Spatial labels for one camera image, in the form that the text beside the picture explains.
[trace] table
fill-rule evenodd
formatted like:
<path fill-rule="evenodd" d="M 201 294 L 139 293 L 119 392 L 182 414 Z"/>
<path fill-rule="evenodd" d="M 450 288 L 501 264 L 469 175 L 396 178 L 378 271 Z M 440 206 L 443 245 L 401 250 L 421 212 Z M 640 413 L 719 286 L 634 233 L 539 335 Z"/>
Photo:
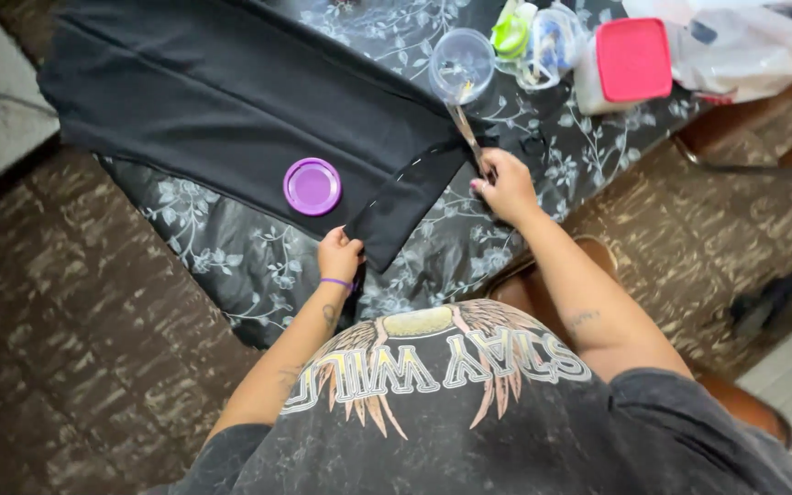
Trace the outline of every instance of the table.
<path fill-rule="evenodd" d="M 498 2 L 483 0 L 284 0 L 288 16 L 429 87 L 432 47 L 453 28 L 489 33 Z M 589 29 L 625 17 L 612 0 L 567 3 Z M 531 168 L 539 204 L 556 220 L 594 196 L 643 150 L 702 111 L 688 92 L 623 114 L 579 114 L 568 84 L 528 94 L 497 73 L 468 110 L 494 125 L 500 146 Z M 546 146 L 525 150 L 537 133 Z M 147 166 L 99 157 L 141 213 L 229 319 L 241 341 L 265 347 L 292 321 L 319 280 L 316 244 L 294 227 Z M 356 317 L 430 308 L 477 289 L 523 249 L 469 190 L 466 164 L 384 274 L 369 272 Z"/>

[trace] purple lid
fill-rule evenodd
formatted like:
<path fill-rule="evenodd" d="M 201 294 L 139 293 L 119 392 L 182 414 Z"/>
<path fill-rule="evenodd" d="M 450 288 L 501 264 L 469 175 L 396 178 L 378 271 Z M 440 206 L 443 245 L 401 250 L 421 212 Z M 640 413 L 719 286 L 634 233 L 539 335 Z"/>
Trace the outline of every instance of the purple lid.
<path fill-rule="evenodd" d="M 283 194 L 290 206 L 304 215 L 325 215 L 341 198 L 341 177 L 323 159 L 299 160 L 283 177 Z"/>

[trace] floor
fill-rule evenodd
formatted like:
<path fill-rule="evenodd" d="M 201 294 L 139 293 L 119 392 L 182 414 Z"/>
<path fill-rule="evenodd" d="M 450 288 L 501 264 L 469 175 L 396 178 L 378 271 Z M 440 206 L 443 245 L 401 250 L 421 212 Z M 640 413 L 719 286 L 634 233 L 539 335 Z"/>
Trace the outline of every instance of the floor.
<path fill-rule="evenodd" d="M 52 4 L 0 0 L 37 62 Z M 787 139 L 792 109 L 721 152 L 746 160 Z M 736 339 L 724 309 L 792 269 L 792 180 L 701 174 L 664 143 L 567 228 L 610 242 L 632 296 L 721 373 L 789 332 Z M 0 493 L 178 478 L 258 355 L 86 153 L 52 143 L 0 181 Z"/>

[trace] gray t-shirt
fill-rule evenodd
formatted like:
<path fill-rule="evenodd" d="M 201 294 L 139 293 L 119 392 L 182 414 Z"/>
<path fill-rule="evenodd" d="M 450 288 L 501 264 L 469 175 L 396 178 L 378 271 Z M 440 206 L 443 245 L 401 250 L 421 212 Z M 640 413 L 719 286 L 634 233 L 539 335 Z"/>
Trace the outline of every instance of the gray t-shirt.
<path fill-rule="evenodd" d="M 478 299 L 340 333 L 273 429 L 218 433 L 159 490 L 790 495 L 792 462 L 698 383 L 643 368 L 606 384 L 538 321 Z"/>

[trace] plastic bag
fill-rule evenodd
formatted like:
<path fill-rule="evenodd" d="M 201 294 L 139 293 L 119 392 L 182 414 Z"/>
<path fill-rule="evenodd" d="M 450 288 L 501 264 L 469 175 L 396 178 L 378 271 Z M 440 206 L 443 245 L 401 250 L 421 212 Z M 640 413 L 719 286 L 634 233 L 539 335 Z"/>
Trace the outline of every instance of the plastic bag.
<path fill-rule="evenodd" d="M 516 77 L 525 91 L 555 86 L 579 62 L 589 32 L 579 17 L 561 3 L 538 11 L 528 27 L 528 40 L 517 58 L 498 58 L 496 67 Z"/>
<path fill-rule="evenodd" d="M 630 17 L 665 21 L 677 84 L 720 103 L 792 84 L 792 2 L 624 0 Z"/>

